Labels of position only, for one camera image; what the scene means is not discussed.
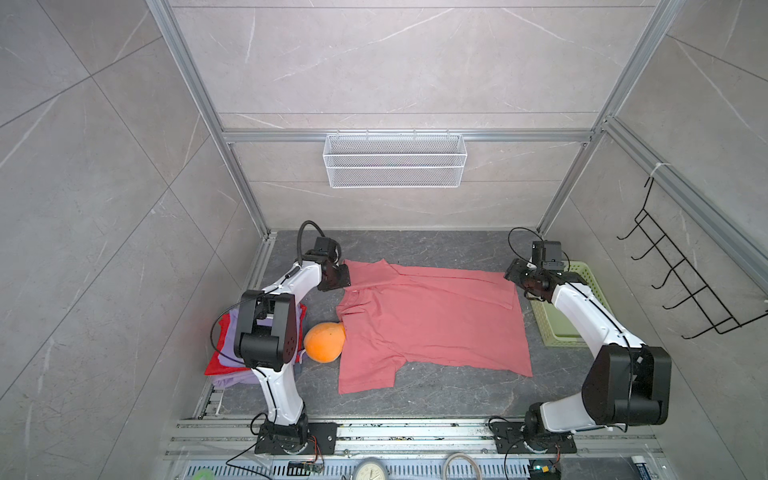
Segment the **orange plush fish toy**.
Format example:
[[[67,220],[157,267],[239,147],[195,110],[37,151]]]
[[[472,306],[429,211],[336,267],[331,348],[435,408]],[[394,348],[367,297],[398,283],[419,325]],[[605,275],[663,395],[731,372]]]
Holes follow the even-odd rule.
[[[304,338],[306,355],[318,363],[331,363],[339,358],[346,342],[341,322],[323,322],[313,326]]]

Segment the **red folded t shirt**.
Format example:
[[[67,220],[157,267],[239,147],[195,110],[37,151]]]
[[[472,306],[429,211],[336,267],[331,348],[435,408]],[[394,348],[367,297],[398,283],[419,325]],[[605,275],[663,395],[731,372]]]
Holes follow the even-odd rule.
[[[299,326],[304,326],[304,320],[307,316],[307,307],[303,304],[299,304]],[[220,328],[221,332],[219,333],[219,338],[215,343],[215,346],[219,349],[222,349],[225,345],[226,335],[229,332],[229,327],[231,323],[230,314],[226,313],[224,314],[217,322],[217,326]],[[303,357],[305,355],[305,349],[303,348],[303,340],[304,340],[304,334],[299,334],[299,342],[298,342],[298,352],[296,354],[296,361],[298,364],[301,364],[303,362]],[[217,376],[217,375],[225,375],[225,374],[233,374],[235,372],[241,372],[245,371],[246,368],[242,365],[236,365],[233,364],[232,361],[228,361],[227,363],[223,362],[223,357],[219,354],[214,352],[211,360],[208,363],[208,366],[206,367],[205,374],[207,376]]]

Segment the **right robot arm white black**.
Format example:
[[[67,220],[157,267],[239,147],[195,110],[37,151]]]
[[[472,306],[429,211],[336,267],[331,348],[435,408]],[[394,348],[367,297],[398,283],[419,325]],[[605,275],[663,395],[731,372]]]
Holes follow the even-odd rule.
[[[594,357],[578,393],[531,405],[522,427],[528,445],[556,435],[667,421],[672,359],[664,348],[632,334],[574,272],[515,259],[505,278],[565,315]]]

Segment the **round pressure gauge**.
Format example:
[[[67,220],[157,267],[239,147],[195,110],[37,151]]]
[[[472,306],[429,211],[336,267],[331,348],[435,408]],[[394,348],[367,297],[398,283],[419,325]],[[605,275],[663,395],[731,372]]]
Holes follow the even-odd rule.
[[[366,458],[355,468],[352,480],[388,480],[389,473],[386,465],[379,459]]]

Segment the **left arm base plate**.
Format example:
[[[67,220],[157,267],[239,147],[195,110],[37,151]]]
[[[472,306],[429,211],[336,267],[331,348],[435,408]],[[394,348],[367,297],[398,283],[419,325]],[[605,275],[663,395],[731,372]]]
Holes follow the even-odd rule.
[[[275,425],[267,422],[259,428],[256,454],[332,455],[337,442],[338,425],[332,422]]]

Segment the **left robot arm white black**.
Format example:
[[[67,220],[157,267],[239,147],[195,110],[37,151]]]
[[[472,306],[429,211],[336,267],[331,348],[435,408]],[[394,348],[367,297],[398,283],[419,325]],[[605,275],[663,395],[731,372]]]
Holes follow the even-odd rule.
[[[326,292],[350,284],[345,264],[296,262],[265,289],[245,292],[238,305],[233,352],[258,379],[266,400],[259,433],[287,453],[299,453],[310,442],[305,403],[294,378],[299,304],[314,289]]]

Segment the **pink t shirt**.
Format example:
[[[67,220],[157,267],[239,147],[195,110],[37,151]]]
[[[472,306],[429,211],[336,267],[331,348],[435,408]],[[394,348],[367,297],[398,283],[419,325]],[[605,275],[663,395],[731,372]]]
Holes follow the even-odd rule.
[[[349,261],[336,308],[341,394],[390,388],[409,362],[510,371],[532,363],[517,287],[500,272]]]

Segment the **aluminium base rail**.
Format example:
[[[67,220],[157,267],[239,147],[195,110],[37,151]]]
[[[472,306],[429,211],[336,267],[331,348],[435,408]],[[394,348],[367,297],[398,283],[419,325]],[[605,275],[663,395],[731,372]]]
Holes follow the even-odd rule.
[[[246,417],[182,420],[161,451],[162,479],[351,479],[366,458],[389,479],[639,479],[631,457],[646,459],[652,479],[675,473],[648,427],[571,433],[575,454],[500,454],[488,428],[501,417],[323,419],[338,425],[332,455],[256,454],[258,422]]]

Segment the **green plastic basket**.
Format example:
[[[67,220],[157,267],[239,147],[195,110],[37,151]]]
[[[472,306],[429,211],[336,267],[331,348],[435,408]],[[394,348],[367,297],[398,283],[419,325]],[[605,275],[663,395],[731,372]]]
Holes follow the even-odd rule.
[[[572,261],[569,266],[571,272],[580,275],[587,283],[597,300],[610,313],[612,309],[590,267],[581,261]],[[587,344],[581,334],[552,304],[531,300],[532,312],[536,320],[542,341],[547,347],[562,348],[587,348]]]

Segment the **purple folded t shirt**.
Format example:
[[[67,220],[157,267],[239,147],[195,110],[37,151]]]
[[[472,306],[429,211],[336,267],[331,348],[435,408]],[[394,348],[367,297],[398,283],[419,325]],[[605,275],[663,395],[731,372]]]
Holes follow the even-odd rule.
[[[230,314],[231,323],[229,332],[226,335],[225,345],[222,349],[216,347],[218,352],[223,357],[223,362],[227,363],[232,361],[233,364],[239,365],[238,358],[234,355],[233,345],[234,337],[238,320],[238,309],[232,309],[228,312]],[[218,389],[226,389],[237,384],[258,384],[259,380],[257,376],[248,368],[245,371],[235,372],[233,374],[207,376],[211,379],[212,384]]]

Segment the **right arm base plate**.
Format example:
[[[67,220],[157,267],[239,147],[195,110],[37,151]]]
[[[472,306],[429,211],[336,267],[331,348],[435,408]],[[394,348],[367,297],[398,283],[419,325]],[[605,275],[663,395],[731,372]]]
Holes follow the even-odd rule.
[[[500,454],[575,454],[577,446],[569,434],[529,433],[523,422],[492,421],[488,428]]]

